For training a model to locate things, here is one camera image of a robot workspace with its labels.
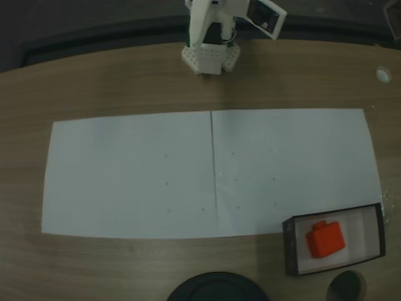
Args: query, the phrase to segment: orange block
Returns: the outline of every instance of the orange block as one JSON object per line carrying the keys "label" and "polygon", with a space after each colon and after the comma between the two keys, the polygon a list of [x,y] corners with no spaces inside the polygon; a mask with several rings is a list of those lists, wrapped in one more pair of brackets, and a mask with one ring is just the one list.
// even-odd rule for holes
{"label": "orange block", "polygon": [[330,224],[320,221],[314,224],[312,231],[306,235],[306,240],[314,258],[323,258],[345,248],[343,233],[337,221]]}

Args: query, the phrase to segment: round hole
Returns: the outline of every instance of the round hole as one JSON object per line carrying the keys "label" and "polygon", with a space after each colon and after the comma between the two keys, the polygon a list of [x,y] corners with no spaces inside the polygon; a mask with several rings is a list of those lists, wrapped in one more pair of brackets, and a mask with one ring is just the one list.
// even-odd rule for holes
{"label": "round hole", "polygon": [[391,82],[391,73],[390,70],[380,66],[376,69],[376,78],[381,81],[382,83],[389,83]]}
{"label": "round hole", "polygon": [[366,281],[361,273],[345,271],[330,283],[326,301],[361,301],[366,292]]}

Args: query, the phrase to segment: black lid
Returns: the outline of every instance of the black lid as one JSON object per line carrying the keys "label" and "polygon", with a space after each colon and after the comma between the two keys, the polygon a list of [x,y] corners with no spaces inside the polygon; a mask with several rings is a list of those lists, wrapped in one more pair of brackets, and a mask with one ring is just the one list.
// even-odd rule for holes
{"label": "black lid", "polygon": [[177,287],[167,301],[270,301],[250,279],[214,272],[195,276]]}

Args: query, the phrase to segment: circular cutout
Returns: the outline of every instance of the circular cutout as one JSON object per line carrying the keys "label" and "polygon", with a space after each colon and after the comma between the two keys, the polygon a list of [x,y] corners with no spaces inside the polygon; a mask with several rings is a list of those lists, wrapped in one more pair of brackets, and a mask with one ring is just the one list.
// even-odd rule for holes
{"label": "circular cutout", "polygon": [[243,276],[214,272],[198,275],[177,287],[167,301],[270,301]]}
{"label": "circular cutout", "polygon": [[376,77],[378,80],[380,80],[382,83],[389,83],[391,82],[391,73],[390,70],[380,66],[377,67],[376,69]]}
{"label": "circular cutout", "polygon": [[362,301],[366,282],[362,274],[345,271],[336,276],[327,290],[326,301]]}

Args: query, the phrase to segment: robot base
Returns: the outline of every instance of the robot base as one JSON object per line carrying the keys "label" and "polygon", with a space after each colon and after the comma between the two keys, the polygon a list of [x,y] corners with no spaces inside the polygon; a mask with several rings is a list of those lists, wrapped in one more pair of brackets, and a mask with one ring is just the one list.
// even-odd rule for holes
{"label": "robot base", "polygon": [[237,44],[231,47],[227,45],[213,45],[203,43],[197,51],[184,47],[182,59],[197,74],[221,74],[223,68],[226,72],[232,72],[241,50]]}

